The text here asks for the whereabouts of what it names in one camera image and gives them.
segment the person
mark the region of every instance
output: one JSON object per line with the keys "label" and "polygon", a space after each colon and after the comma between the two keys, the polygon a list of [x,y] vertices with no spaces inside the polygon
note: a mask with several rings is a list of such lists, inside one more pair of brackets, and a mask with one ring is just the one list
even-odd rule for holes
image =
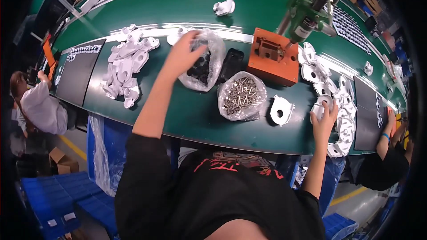
{"label": "person", "polygon": [[126,239],[324,239],[318,198],[328,138],[338,107],[318,121],[315,152],[300,190],[257,155],[198,150],[187,155],[172,178],[160,141],[175,80],[206,46],[190,51],[198,34],[185,34],[170,51],[132,134],[115,196],[120,238]]}
{"label": "person", "polygon": [[409,139],[406,150],[400,142],[407,129],[407,122],[402,122],[390,139],[396,116],[388,115],[388,122],[378,141],[376,153],[360,156],[347,156],[351,175],[350,183],[366,188],[384,191],[402,181],[409,171],[414,143]]}
{"label": "person", "polygon": [[58,99],[51,97],[51,81],[43,71],[38,72],[41,80],[34,88],[28,89],[24,74],[14,72],[10,78],[10,91],[18,105],[20,126],[28,137],[28,131],[35,128],[51,134],[63,135],[67,129],[74,127],[77,114]]}

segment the green workbench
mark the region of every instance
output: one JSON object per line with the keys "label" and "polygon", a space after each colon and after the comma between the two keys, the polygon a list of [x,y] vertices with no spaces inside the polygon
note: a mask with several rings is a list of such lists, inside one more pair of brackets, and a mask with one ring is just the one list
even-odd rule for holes
{"label": "green workbench", "polygon": [[[129,26],[152,24],[155,28],[178,27],[180,23],[197,23],[201,26],[215,27],[216,24],[225,24],[230,30],[242,34],[252,35],[256,27],[274,31],[285,13],[287,0],[234,0],[236,10],[230,17],[217,17],[212,6],[224,0],[113,0],[74,21],[58,36],[54,47],[65,50],[83,42],[100,37],[109,36],[112,32]],[[381,53],[388,54],[386,47],[379,39],[373,39],[363,24],[363,20],[344,3],[338,7],[352,15],[359,24],[362,32],[371,40]],[[149,61],[140,73],[134,74],[138,79],[142,96],[131,109],[125,109],[123,100],[109,99],[101,88],[102,74],[107,70],[107,58],[111,47],[118,42],[106,42],[102,48],[91,80],[87,89],[83,108],[90,112],[133,125],[145,100],[148,97],[152,84],[163,65],[170,46],[165,37],[159,37],[160,47],[150,51]],[[363,66],[369,61],[374,67],[370,80],[377,87],[379,93],[386,96],[387,84],[382,80],[386,72],[383,63],[374,55],[369,56],[341,38],[329,38],[322,33],[313,32],[307,39],[318,55],[333,57],[350,68],[363,73]],[[225,40],[226,49],[236,48],[245,53],[245,63],[248,61],[250,44]],[[65,62],[65,55],[59,60],[61,67]],[[336,81],[339,74],[333,72],[332,79]],[[185,88],[179,81],[175,83],[174,92],[168,109],[163,133],[197,142],[209,143],[223,147],[233,147],[243,150],[285,154],[312,154],[314,143],[309,111],[316,101],[317,95],[311,83],[305,82],[301,76],[299,83],[285,88],[267,83],[268,98],[275,94],[286,98],[295,104],[291,120],[283,127],[270,125],[265,117],[268,106],[264,107],[260,120],[230,122],[218,112],[216,87],[207,93],[197,92]],[[406,107],[401,93],[395,92],[390,100]],[[360,154],[353,148],[350,154]]]}

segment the brown hair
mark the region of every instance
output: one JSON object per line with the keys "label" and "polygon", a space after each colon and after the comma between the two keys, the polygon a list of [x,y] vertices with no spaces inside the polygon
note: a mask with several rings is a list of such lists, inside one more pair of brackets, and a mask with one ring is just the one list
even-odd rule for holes
{"label": "brown hair", "polygon": [[12,74],[10,77],[10,92],[12,93],[12,97],[15,100],[16,104],[18,105],[18,108],[21,110],[22,116],[24,117],[27,125],[27,129],[30,131],[33,131],[35,126],[32,124],[32,122],[28,119],[28,117],[25,115],[24,111],[21,107],[21,98],[22,95],[18,94],[18,87],[19,83],[24,79],[24,73],[20,71],[16,71]]}

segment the blue wristband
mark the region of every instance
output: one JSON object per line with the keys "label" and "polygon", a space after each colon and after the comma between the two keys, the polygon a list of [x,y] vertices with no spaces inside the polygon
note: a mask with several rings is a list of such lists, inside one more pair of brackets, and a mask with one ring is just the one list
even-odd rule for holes
{"label": "blue wristband", "polygon": [[390,137],[388,136],[388,134],[383,133],[383,136],[387,137],[387,139],[390,141]]}

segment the concrete floor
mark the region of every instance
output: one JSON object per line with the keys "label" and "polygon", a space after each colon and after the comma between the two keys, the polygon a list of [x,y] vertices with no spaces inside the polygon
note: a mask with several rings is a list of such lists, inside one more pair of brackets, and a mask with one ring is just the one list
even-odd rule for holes
{"label": "concrete floor", "polygon": [[[85,156],[79,156],[78,153],[73,150],[73,148],[78,148],[84,153],[84,155],[86,154],[86,133],[79,130],[67,131],[64,137],[66,138],[65,141],[59,136],[49,135],[46,147],[48,150],[51,150],[55,146],[58,147],[65,154],[79,162],[81,171],[87,170]],[[365,189],[360,185],[355,186],[350,183],[340,183],[336,189],[334,200],[338,200],[340,202],[334,204],[333,201],[326,212],[326,216],[336,212],[341,216],[345,216],[358,222],[362,227],[385,204],[387,198],[384,197],[384,193],[382,192]],[[90,217],[82,214],[80,214],[80,216],[82,217],[84,230],[90,236],[90,239],[108,239],[105,230],[100,225]]]}

